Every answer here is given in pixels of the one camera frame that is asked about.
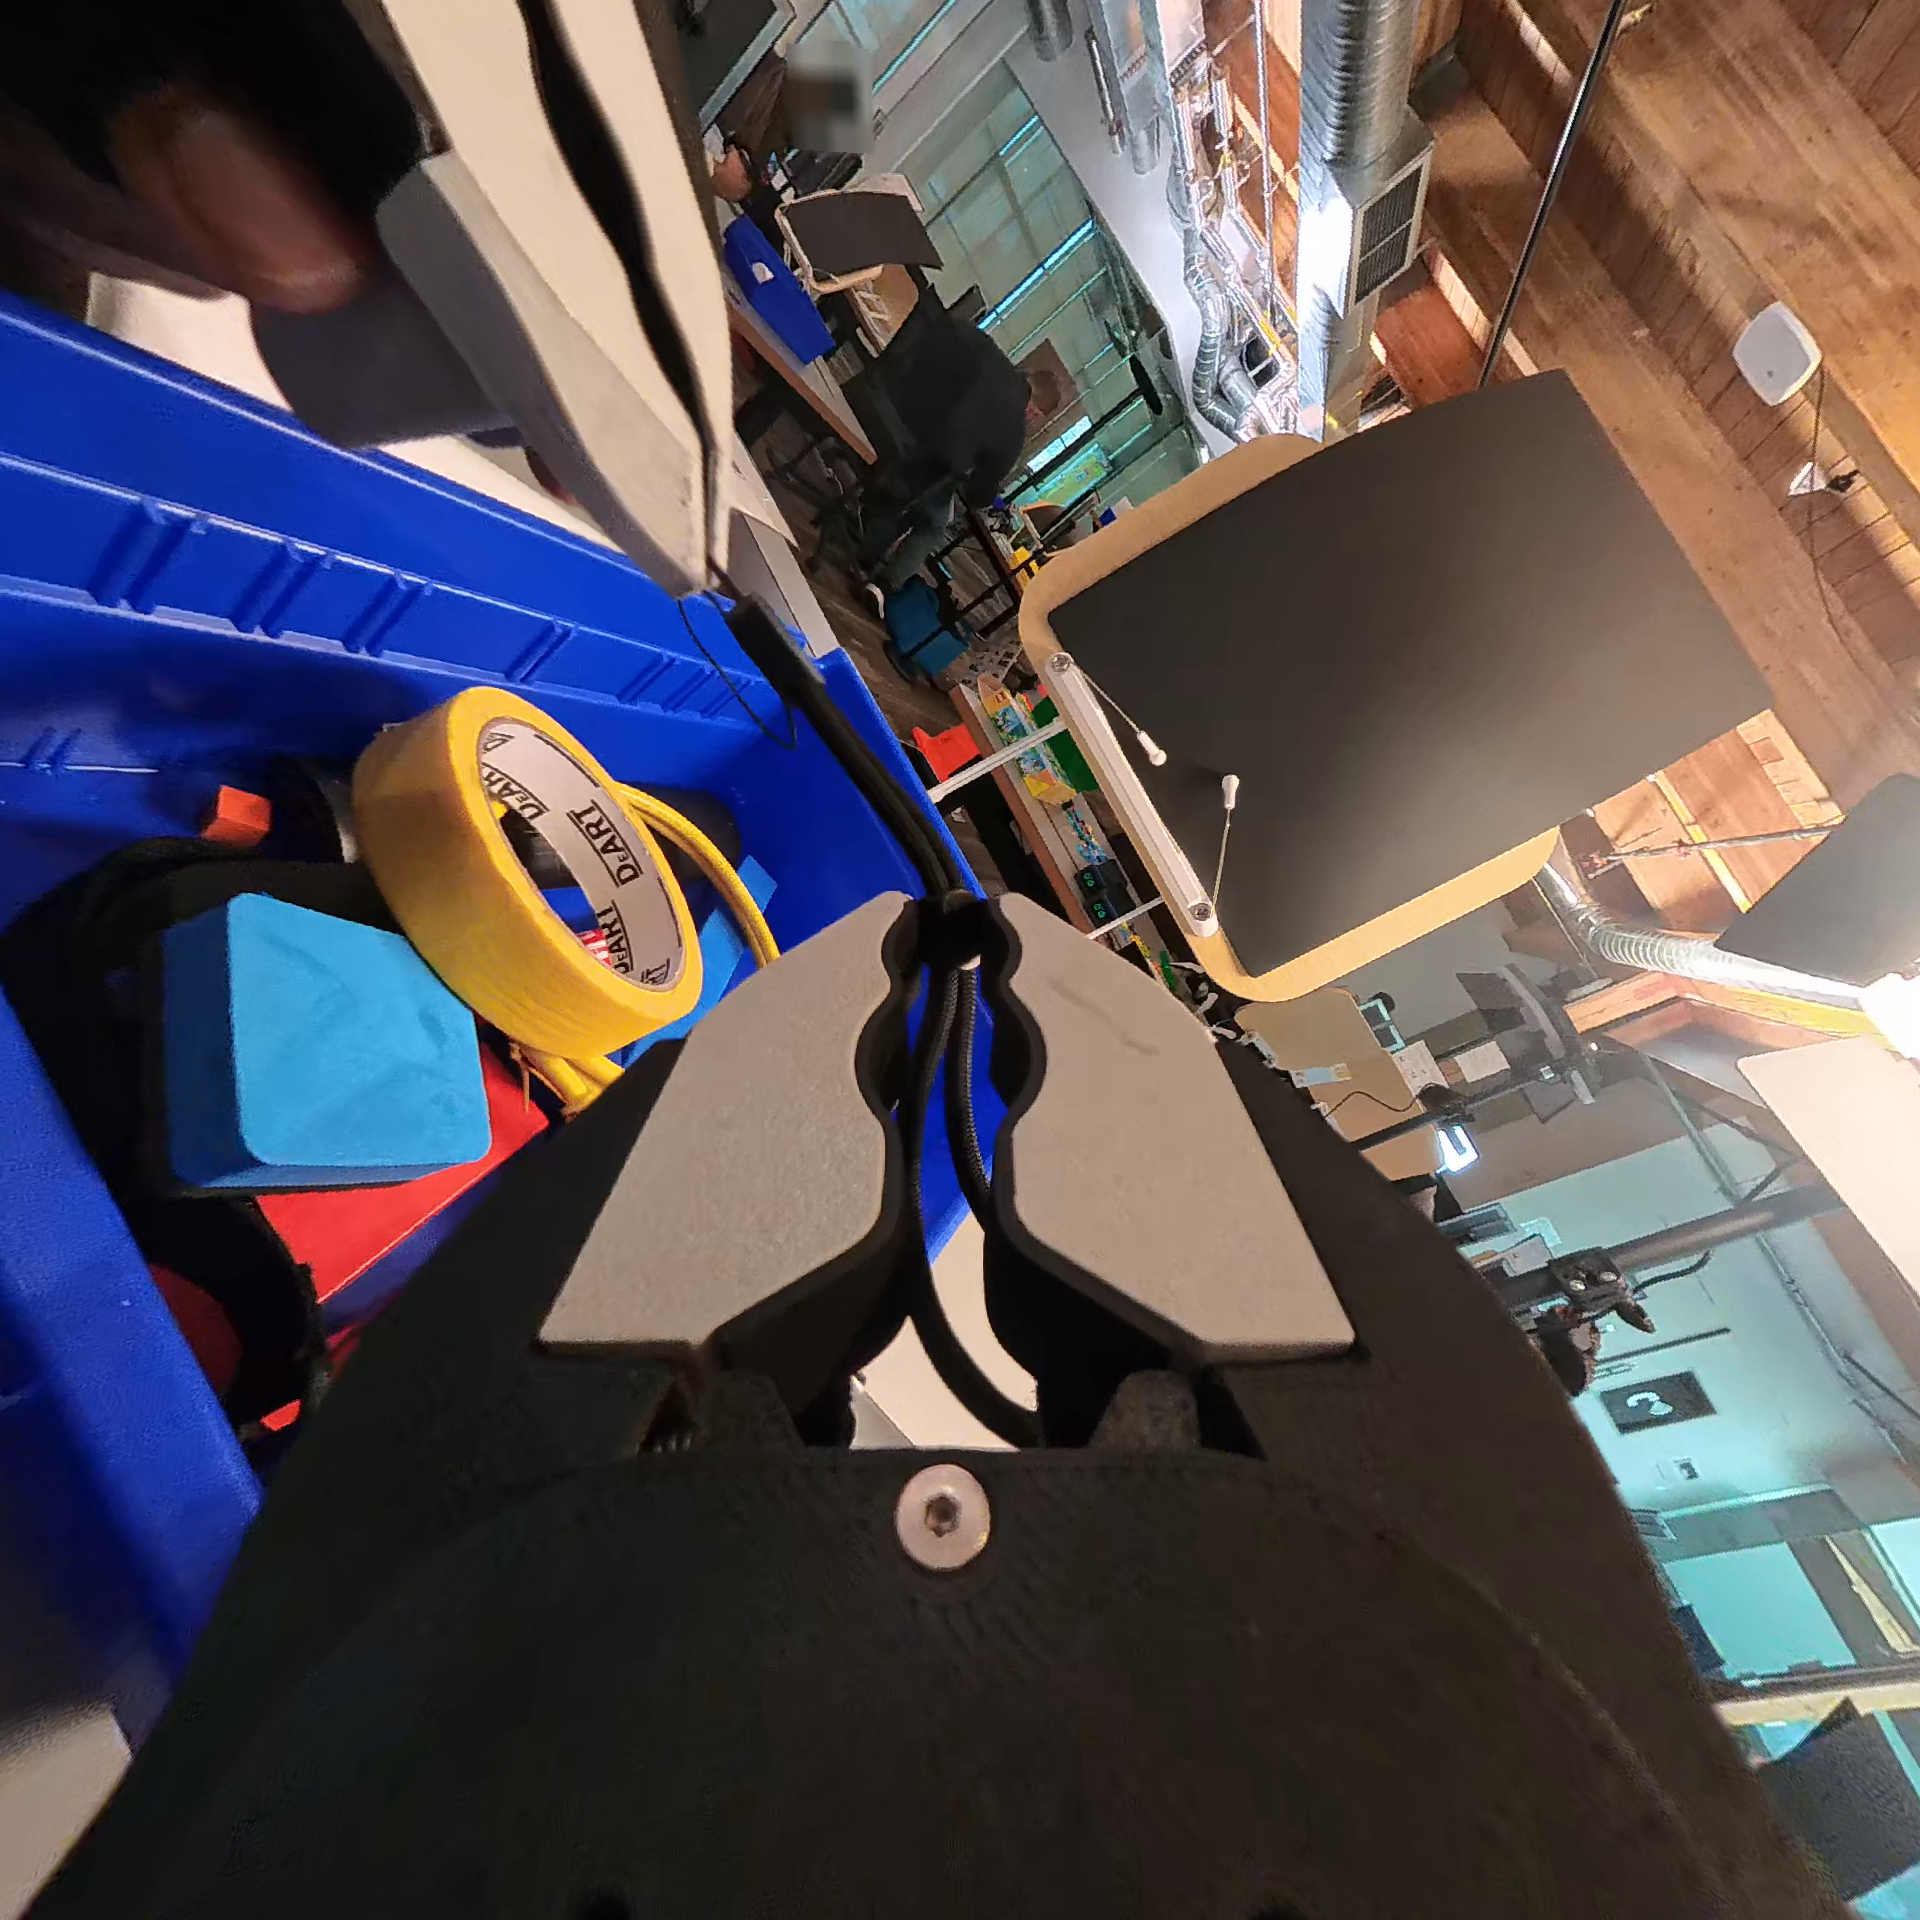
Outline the white wireless access point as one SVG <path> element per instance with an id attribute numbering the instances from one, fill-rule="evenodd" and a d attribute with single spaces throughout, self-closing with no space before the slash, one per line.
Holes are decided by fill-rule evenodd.
<path id="1" fill-rule="evenodd" d="M 1805 323 L 1771 303 L 1734 336 L 1734 370 L 1745 388 L 1771 410 L 1784 407 L 1821 370 L 1821 351 Z"/>

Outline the yellow tape roll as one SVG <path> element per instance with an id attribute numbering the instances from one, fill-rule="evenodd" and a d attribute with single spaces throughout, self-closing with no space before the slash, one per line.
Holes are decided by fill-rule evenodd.
<path id="1" fill-rule="evenodd" d="M 401 935 L 504 1040 L 588 1061 L 697 1010 L 699 933 L 656 839 L 521 697 L 465 689 L 381 730 L 352 821 Z"/>

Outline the black white-framed chair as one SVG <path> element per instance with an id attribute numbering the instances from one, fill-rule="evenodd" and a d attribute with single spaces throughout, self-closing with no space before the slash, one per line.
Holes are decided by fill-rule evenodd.
<path id="1" fill-rule="evenodd" d="M 774 213 L 789 268 L 811 298 L 844 295 L 880 272 L 942 272 L 909 180 L 865 178 L 784 201 Z"/>

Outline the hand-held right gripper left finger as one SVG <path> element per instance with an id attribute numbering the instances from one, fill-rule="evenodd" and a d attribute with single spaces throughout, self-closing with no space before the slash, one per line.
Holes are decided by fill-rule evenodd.
<path id="1" fill-rule="evenodd" d="M 881 893 L 697 1021 L 549 1307 L 555 1354 L 839 1389 L 901 1312 L 920 1201 L 896 1121 L 920 907 Z"/>

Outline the person's left hand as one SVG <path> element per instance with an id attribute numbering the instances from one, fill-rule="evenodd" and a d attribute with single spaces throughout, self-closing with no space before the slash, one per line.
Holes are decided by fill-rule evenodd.
<path id="1" fill-rule="evenodd" d="M 325 316 L 376 275 L 376 240 L 246 107 L 165 83 L 115 107 L 117 183 L 191 275 L 254 306 Z"/>

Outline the black panel beige edge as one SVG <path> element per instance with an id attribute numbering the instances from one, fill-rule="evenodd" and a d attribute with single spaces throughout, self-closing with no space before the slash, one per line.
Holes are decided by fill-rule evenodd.
<path id="1" fill-rule="evenodd" d="M 1020 641 L 1216 985 L 1299 999 L 1769 709 L 1566 370 L 1262 437 L 1039 569 Z"/>

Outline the translucent red block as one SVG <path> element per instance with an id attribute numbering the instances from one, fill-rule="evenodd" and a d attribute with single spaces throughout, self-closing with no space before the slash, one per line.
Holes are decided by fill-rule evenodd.
<path id="1" fill-rule="evenodd" d="M 175 1322 L 214 1399 L 227 1402 L 243 1370 L 245 1341 L 227 1307 L 200 1285 L 165 1265 L 150 1265 L 150 1283 Z"/>

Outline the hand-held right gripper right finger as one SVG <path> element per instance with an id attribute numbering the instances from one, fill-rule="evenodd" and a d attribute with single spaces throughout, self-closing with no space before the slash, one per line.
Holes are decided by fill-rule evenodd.
<path id="1" fill-rule="evenodd" d="M 1003 1115 L 991 1331 L 1039 1410 L 1140 1371 L 1331 1361 L 1356 1331 L 1209 1031 L 1020 897 L 980 923 Z"/>

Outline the metal air duct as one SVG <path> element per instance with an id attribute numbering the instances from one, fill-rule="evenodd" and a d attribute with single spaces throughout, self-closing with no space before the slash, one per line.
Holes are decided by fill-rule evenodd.
<path id="1" fill-rule="evenodd" d="M 1201 9 L 1164 35 L 1167 211 L 1198 316 L 1191 410 L 1228 443 L 1359 431 L 1376 316 L 1416 256 L 1433 141 L 1407 103 L 1419 5 L 1301 5 L 1299 156 L 1272 141 L 1271 5 L 1238 5 L 1253 95 Z"/>

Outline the blue plastic bin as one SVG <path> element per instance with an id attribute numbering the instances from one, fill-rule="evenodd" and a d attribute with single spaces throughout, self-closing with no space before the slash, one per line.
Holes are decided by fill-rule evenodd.
<path id="1" fill-rule="evenodd" d="M 723 258 L 748 309 L 800 364 L 831 356 L 836 341 L 781 249 L 741 213 L 723 232 Z"/>
<path id="2" fill-rule="evenodd" d="M 275 757 L 497 684 L 614 778 L 705 794 L 797 944 L 918 893 L 713 604 L 5 298 L 5 921 Z M 149 1733 L 259 1489 L 5 1008 L 5 1715 Z"/>

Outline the flat red block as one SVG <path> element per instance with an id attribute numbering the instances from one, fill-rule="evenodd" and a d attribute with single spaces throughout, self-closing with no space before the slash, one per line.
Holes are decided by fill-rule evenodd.
<path id="1" fill-rule="evenodd" d="M 381 1292 L 408 1273 L 504 1164 L 543 1137 L 545 1114 L 521 1073 L 489 1050 L 483 1071 L 492 1143 L 480 1159 L 404 1185 L 276 1191 L 254 1201 L 327 1312 L 344 1312 L 353 1290 Z"/>

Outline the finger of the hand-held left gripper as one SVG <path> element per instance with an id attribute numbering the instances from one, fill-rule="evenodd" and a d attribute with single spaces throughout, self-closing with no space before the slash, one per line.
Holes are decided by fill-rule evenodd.
<path id="1" fill-rule="evenodd" d="M 728 555 L 734 364 L 704 160 L 673 90 L 677 35 L 646 5 L 558 2 L 540 18 L 549 124 L 612 249 L 646 404 L 688 456 L 684 569 L 710 586 Z"/>
<path id="2" fill-rule="evenodd" d="M 373 5 L 373 45 L 428 132 L 376 232 L 527 450 L 637 568 L 697 593 L 688 456 L 646 404 L 612 249 L 549 124 L 540 7 Z"/>

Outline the blue foam block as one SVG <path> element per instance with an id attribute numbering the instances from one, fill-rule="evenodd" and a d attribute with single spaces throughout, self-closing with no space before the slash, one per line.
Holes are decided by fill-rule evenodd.
<path id="1" fill-rule="evenodd" d="M 494 1145 L 472 1013 L 397 933 L 245 893 L 150 946 L 155 1170 L 187 1193 L 393 1187 Z"/>

